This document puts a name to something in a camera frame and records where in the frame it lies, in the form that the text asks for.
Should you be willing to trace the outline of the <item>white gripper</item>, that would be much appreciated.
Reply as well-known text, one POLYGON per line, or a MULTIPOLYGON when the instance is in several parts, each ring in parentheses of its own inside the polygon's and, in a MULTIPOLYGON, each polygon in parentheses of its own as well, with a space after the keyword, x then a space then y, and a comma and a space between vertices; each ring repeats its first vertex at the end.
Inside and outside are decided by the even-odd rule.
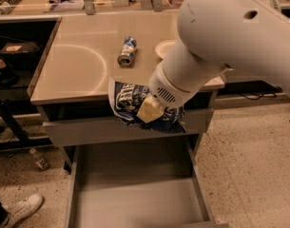
POLYGON ((195 66, 175 66, 161 62, 149 79, 148 94, 137 112, 144 123, 150 123, 164 115, 165 107, 177 108, 211 80, 206 72, 195 66))

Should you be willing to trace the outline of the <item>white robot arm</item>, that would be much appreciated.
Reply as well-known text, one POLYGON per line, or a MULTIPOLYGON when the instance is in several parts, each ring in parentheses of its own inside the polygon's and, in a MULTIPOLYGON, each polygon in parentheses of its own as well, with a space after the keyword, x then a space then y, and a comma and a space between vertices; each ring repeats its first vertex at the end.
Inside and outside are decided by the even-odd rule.
POLYGON ((277 0, 184 0, 179 39, 157 65, 137 117, 150 123, 232 68, 290 97, 290 20, 277 0))

